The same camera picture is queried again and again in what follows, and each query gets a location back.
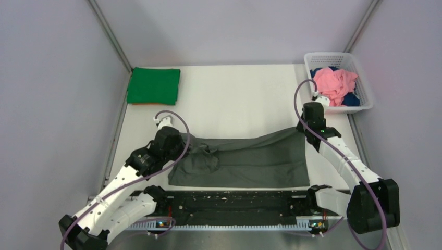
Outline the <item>dark grey t-shirt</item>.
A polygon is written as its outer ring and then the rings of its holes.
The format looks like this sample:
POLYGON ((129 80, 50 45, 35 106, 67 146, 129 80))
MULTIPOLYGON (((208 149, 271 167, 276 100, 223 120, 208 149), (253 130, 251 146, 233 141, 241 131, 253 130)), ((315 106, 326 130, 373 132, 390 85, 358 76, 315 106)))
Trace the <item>dark grey t-shirt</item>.
POLYGON ((282 189, 310 184, 305 137, 294 127, 251 139, 189 138, 188 155, 168 175, 170 185, 282 189))

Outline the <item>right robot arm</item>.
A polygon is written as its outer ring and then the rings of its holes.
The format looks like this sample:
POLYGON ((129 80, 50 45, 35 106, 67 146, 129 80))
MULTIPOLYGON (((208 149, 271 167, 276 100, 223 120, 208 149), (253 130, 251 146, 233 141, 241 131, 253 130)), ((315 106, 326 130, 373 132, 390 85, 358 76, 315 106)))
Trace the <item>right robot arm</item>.
POLYGON ((321 103, 303 105, 297 130, 335 168, 350 190, 350 194, 345 194, 329 185, 313 186, 313 196, 305 201, 309 213, 319 215, 325 209, 331 210, 344 216, 357 234, 400 225, 398 184, 369 169, 350 150, 341 134, 326 125, 321 103))

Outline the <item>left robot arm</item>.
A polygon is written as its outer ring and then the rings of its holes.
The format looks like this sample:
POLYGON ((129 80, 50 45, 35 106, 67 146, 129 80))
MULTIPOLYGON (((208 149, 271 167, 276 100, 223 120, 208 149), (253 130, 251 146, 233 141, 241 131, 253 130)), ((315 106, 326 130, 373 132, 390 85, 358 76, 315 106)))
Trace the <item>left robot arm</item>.
POLYGON ((83 209, 58 222, 60 249, 107 249, 113 239, 137 220, 150 214, 161 215, 166 199, 146 192, 124 206, 136 190, 149 189, 149 179, 165 172, 185 158, 190 134, 181 134, 172 125, 159 126, 153 140, 134 150, 114 179, 83 209))

